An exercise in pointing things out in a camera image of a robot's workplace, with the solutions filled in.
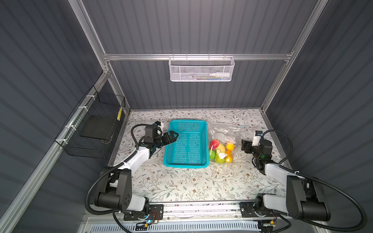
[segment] aluminum extrusion bar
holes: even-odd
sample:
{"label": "aluminum extrusion bar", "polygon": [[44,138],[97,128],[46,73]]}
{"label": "aluminum extrusion bar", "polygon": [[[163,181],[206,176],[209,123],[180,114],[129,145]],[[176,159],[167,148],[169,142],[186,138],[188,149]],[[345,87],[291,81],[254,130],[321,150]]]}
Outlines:
{"label": "aluminum extrusion bar", "polygon": [[[77,17],[80,26],[82,27],[85,36],[87,37],[96,57],[99,61],[102,70],[109,69],[112,73],[112,76],[109,77],[109,83],[112,87],[114,94],[124,96],[124,93],[122,91],[122,88],[120,87],[120,84],[118,82],[117,77],[114,74],[114,71],[111,67],[111,65],[104,59],[104,53],[105,49],[102,46],[102,43],[97,35],[97,32],[92,24],[92,21],[88,15],[87,10],[84,7],[82,0],[68,0],[70,3],[71,8],[73,9],[75,16]],[[127,98],[126,100],[126,114],[129,113],[130,106],[128,105]]]}
{"label": "aluminum extrusion bar", "polygon": [[142,60],[142,61],[159,61],[159,60],[200,60],[213,59],[224,60],[224,58],[234,57],[236,61],[269,61],[280,60],[288,61],[291,54],[104,54],[106,61],[125,61],[125,60]]}
{"label": "aluminum extrusion bar", "polygon": [[233,108],[143,108],[131,109],[131,111],[187,111],[187,110],[230,110],[230,109],[260,109],[260,107],[233,107]]}

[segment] mounting plate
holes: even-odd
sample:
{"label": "mounting plate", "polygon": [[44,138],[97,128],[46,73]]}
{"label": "mounting plate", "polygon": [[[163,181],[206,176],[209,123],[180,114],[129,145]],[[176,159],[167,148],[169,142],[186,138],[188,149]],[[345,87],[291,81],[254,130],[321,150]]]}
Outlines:
{"label": "mounting plate", "polygon": [[[243,218],[259,217],[255,213],[254,203],[255,203],[255,201],[248,201],[248,202],[240,202],[239,203],[239,208],[240,208],[241,215],[242,215]],[[265,216],[262,216],[262,217],[270,217],[270,216],[272,216],[272,215],[271,214],[266,214]]]}
{"label": "mounting plate", "polygon": [[[163,205],[150,205],[150,213],[149,216],[146,218],[146,220],[162,220],[163,219]],[[134,212],[132,211],[131,213],[125,213],[123,217],[124,221],[138,221],[138,220],[144,220],[144,219],[138,219],[136,216],[134,216]]]}

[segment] white bottle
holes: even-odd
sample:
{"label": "white bottle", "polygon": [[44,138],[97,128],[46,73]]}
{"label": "white bottle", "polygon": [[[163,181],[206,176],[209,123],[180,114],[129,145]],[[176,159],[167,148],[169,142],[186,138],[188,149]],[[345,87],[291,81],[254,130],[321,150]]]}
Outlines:
{"label": "white bottle", "polygon": [[210,76],[212,77],[223,77],[223,78],[229,78],[231,74],[229,72],[216,72],[216,73],[211,73]]}

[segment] plastic bag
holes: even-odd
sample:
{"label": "plastic bag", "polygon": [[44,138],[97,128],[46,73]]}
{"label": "plastic bag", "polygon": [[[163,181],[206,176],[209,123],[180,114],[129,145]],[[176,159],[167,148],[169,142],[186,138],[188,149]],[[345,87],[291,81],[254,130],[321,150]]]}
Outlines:
{"label": "plastic bag", "polygon": [[218,164],[233,163],[237,155],[236,145],[241,141],[242,126],[207,120],[209,158]]}

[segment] red apple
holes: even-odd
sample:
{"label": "red apple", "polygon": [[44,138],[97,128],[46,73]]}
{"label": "red apple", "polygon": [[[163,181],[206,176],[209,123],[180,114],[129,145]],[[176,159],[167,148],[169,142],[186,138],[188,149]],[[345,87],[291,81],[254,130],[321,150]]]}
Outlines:
{"label": "red apple", "polygon": [[220,143],[218,140],[211,140],[209,149],[216,149],[219,146],[219,144]]}

